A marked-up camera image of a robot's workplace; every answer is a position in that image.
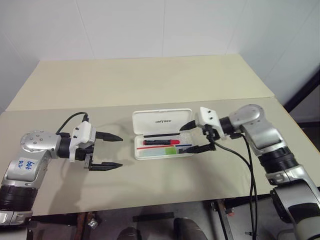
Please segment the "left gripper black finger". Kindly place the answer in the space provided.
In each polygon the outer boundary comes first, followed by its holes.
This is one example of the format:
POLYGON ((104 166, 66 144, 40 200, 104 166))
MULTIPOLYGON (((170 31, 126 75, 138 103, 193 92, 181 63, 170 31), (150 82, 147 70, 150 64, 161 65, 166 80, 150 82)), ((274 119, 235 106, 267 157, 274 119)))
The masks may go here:
POLYGON ((90 171, 99 171, 99 172, 103 172, 103 171, 110 171, 113 169, 117 169, 122 167, 123 165, 120 163, 116 163, 116 162, 102 162, 102 163, 90 163, 89 164, 89 170, 90 171))
POLYGON ((117 135, 108 132, 97 131, 95 133, 95 138, 103 140, 105 142, 122 142, 123 139, 117 135))

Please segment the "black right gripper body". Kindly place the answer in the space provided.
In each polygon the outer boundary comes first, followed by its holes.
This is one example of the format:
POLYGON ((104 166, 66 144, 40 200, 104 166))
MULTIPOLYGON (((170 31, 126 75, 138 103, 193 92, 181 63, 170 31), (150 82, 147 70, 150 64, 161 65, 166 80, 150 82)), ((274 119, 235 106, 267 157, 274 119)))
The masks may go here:
POLYGON ((218 131, 208 124, 202 128, 202 133, 210 143, 214 143, 221 138, 218 131))

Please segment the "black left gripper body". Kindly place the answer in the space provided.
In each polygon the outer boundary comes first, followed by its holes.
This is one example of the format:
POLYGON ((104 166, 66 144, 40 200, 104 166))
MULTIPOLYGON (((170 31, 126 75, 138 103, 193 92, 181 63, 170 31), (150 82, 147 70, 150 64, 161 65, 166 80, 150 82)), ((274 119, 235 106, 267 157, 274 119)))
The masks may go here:
POLYGON ((95 170, 93 164, 94 148, 94 145, 90 145, 86 148, 78 148, 76 150, 76 160, 83 162, 84 168, 89 171, 95 170))

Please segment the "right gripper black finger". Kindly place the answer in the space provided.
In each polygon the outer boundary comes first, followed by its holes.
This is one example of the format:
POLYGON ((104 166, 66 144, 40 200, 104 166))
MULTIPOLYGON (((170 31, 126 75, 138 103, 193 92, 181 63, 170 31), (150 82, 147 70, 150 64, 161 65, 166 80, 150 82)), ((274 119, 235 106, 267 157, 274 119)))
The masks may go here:
POLYGON ((188 154, 200 154, 200 153, 215 151, 215 150, 216 150, 215 145, 212 143, 209 143, 201 146, 199 145, 191 146, 189 148, 184 149, 183 152, 188 154))
POLYGON ((195 120, 192 120, 180 128, 180 131, 189 131, 195 129, 197 127, 197 123, 195 120))

